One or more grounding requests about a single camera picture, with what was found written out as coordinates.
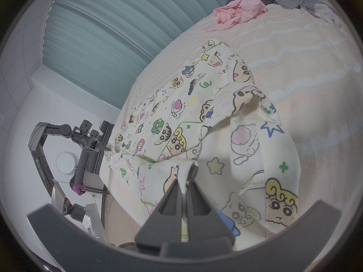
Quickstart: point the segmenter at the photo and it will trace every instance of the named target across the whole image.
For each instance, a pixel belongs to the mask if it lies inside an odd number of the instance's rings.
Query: green cross
[[[283,162],[279,167],[280,167],[282,173],[285,173],[285,170],[289,169],[289,167],[286,165],[286,162]]]

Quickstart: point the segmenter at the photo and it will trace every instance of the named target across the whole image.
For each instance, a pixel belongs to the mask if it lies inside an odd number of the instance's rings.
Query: teal curtain
[[[122,108],[142,70],[227,0],[54,0],[43,64]]]

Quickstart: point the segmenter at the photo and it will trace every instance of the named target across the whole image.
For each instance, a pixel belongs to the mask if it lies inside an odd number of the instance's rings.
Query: purple object
[[[84,190],[82,190],[82,189],[86,189],[86,186],[85,185],[80,185],[80,184],[73,184],[72,185],[72,190],[75,192],[75,193],[77,193],[78,195],[82,195],[82,194],[84,194],[85,193],[85,191]]]

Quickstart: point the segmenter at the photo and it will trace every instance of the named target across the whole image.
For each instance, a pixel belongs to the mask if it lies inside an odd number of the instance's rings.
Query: round white object
[[[75,170],[75,159],[69,152],[61,152],[56,158],[56,166],[60,173],[70,175]]]

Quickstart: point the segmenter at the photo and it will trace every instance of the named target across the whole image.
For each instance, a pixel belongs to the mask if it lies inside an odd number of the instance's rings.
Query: white bed sheet
[[[302,169],[299,215],[322,199],[342,209],[342,231],[357,202],[352,195],[363,186],[360,53],[348,36],[303,9],[270,4],[267,10],[229,30],[205,32],[202,26],[213,22],[211,14],[171,42],[137,78],[110,141],[136,104],[168,83],[186,59],[198,57],[203,42],[217,38],[244,58],[296,144]],[[142,203],[105,160],[100,177],[142,225]]]

